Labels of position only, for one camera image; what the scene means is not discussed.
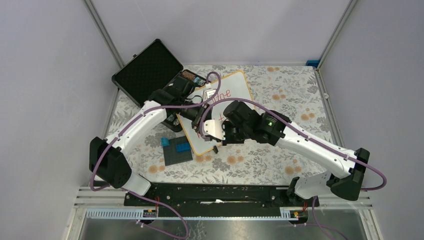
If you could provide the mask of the yellow framed whiteboard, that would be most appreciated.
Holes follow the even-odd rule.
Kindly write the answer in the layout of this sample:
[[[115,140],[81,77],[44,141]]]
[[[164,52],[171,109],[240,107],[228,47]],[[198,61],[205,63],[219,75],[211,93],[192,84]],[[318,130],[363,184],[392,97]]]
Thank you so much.
[[[221,86],[218,91],[218,94],[214,97],[210,103],[215,103],[219,100],[224,100],[228,98],[241,98],[247,100],[253,100],[253,96],[248,85],[245,73],[241,70],[233,72],[221,79]],[[223,115],[224,109],[230,104],[229,101],[219,103],[215,105],[211,113],[211,118],[214,120],[225,120]],[[204,141],[202,137],[200,137],[194,129],[192,129],[192,121],[182,117],[180,115],[177,116],[182,129],[190,143],[191,149],[193,153],[197,156],[201,156],[209,151],[212,151],[214,147],[221,146],[221,143],[212,140],[212,141]]]

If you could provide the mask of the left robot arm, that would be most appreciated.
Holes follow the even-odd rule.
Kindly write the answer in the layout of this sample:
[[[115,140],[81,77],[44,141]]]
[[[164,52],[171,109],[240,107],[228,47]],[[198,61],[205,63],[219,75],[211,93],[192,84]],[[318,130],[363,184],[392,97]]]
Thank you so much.
[[[155,192],[151,189],[151,182],[134,172],[127,158],[140,139],[172,114],[185,112],[191,119],[198,116],[200,109],[211,99],[199,103],[189,101],[188,96],[194,88],[193,82],[177,77],[170,85],[155,90],[126,125],[105,139],[93,138],[89,145],[91,190],[101,190],[94,186],[95,177],[99,177],[108,187],[135,193],[142,205],[152,204]]]

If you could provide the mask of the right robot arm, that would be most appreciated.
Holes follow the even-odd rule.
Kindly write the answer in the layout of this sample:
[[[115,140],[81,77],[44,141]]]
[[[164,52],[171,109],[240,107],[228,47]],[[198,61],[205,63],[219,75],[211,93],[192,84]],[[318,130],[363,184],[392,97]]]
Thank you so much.
[[[242,101],[230,103],[223,111],[227,120],[222,124],[226,144],[242,144],[253,140],[294,151],[321,165],[326,172],[307,177],[295,177],[287,190],[287,201],[301,205],[315,196],[334,194],[356,201],[359,198],[370,152],[364,148],[351,150],[334,145],[312,134],[302,136],[301,128],[276,111],[259,114]]]

